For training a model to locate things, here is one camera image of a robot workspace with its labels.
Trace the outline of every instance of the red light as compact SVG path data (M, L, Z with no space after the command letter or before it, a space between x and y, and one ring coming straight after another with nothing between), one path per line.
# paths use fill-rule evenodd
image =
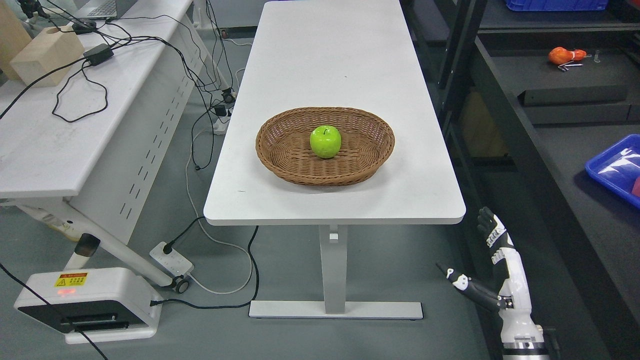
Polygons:
M70 295L76 292L76 288L71 288L71 289L60 289L58 290L58 295Z

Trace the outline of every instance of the white machine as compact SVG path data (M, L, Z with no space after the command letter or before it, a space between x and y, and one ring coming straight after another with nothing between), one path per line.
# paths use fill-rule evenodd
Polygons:
M542 328L531 320L529 285L520 254L500 219L488 208L480 210L478 229L486 237L494 273L504 279L498 293L453 268L440 269L464 296L502 318L504 360L549 360Z
M65 335L68 344L142 339L157 330L162 300L141 276L126 268L100 268L32 275L26 283L66 316L22 289L13 307Z

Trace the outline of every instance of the laptop keyboard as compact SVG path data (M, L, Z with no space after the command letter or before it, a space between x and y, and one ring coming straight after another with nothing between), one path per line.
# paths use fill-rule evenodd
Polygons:
M88 16L109 15L115 12L116 12L116 0L109 0L106 3L98 6L92 12L90 12Z

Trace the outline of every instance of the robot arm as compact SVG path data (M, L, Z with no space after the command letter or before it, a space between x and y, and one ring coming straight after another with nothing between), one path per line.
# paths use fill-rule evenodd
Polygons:
M503 345L511 349L544 348L542 330L531 320L531 298L522 260L507 229L488 208L480 210L478 229L491 250L494 272L506 275L498 292L506 301L506 307L498 312L503 320Z
M503 320L500 337L503 359L548 360L541 327L531 320L529 285L520 254L500 219L488 208L480 210L478 229L491 252L496 279L503 279L498 294L452 268L441 270L464 296L498 312Z

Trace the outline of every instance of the green apple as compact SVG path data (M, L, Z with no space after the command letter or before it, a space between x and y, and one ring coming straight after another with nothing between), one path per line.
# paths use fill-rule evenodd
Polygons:
M330 125L318 126L309 138L311 150L322 159L330 159L340 151L342 136L340 131Z

